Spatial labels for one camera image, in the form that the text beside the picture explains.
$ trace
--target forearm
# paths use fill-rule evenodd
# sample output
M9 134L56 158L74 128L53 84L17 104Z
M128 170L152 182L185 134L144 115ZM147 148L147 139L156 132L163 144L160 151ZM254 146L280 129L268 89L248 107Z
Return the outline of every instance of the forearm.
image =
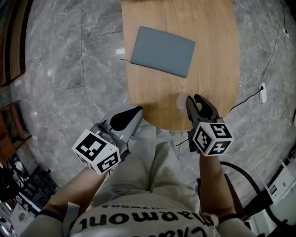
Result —
M201 154L199 166L202 212L215 214L219 218L227 214L235 213L231 192L218 157L204 157Z
M80 214L85 212L105 177L106 174L98 175L90 168L85 168L50 198L44 210L50 210L65 217L68 202L72 202L80 206Z

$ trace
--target gray notebook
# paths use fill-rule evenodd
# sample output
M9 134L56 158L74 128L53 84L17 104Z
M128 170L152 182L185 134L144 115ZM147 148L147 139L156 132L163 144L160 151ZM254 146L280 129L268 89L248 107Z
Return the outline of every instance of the gray notebook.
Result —
M186 78L195 42L140 26L130 62Z

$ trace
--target white t-shirt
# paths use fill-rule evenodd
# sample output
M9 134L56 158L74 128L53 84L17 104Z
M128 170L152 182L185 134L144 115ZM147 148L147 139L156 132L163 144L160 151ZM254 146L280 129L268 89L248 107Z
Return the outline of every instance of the white t-shirt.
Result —
M63 236L63 224L40 215L21 235ZM233 218L219 225L215 215L191 212L182 204L152 194L127 195L86 211L70 230L71 237L254 237Z

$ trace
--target beige pants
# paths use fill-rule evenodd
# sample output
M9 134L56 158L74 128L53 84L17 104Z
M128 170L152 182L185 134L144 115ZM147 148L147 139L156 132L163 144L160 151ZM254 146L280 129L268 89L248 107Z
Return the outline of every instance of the beige pants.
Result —
M181 181L174 148L169 131L157 129L143 121L129 141L131 154L103 184L92 201L92 207L124 195L150 192L199 212L196 191Z

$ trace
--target white box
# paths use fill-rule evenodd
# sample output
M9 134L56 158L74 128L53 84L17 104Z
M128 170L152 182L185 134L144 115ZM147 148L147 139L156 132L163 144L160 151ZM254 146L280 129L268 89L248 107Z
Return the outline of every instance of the white box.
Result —
M199 123L193 141L204 156L225 154L234 141L228 124Z
M78 158L99 175L121 162L118 147L85 129L72 150Z

